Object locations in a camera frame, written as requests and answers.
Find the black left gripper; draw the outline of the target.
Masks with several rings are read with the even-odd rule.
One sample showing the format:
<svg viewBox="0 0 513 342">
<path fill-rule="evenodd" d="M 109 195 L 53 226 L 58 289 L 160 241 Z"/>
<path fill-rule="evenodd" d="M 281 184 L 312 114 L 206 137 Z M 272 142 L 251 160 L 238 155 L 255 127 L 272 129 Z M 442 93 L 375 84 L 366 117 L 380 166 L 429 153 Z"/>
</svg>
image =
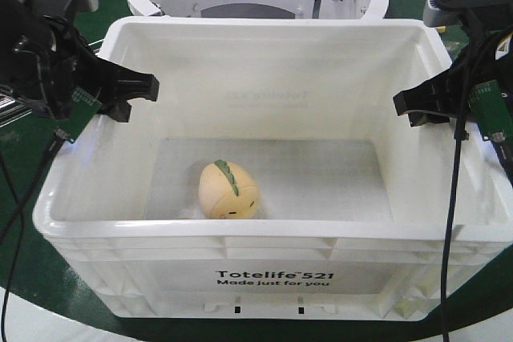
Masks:
<svg viewBox="0 0 513 342">
<path fill-rule="evenodd" d="M 65 120 L 80 88 L 99 115 L 119 123 L 129 122 L 129 100 L 156 102 L 156 76 L 98 62 L 78 32 L 75 15 L 97 8 L 98 0 L 1 0 L 2 95 L 39 116 Z"/>
</svg>

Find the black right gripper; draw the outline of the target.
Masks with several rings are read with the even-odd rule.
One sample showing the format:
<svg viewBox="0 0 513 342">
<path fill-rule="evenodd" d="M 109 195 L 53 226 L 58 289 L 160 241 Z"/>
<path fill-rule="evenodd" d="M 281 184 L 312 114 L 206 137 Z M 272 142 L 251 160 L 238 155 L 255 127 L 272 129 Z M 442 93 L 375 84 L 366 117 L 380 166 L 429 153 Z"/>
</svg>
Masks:
<svg viewBox="0 0 513 342">
<path fill-rule="evenodd" d="M 497 80 L 512 100 L 512 0 L 426 0 L 423 21 L 430 27 L 459 25 L 469 38 L 448 70 L 393 97 L 398 116 L 411 127 L 450 122 L 463 99 L 463 72 Z"/>
</svg>

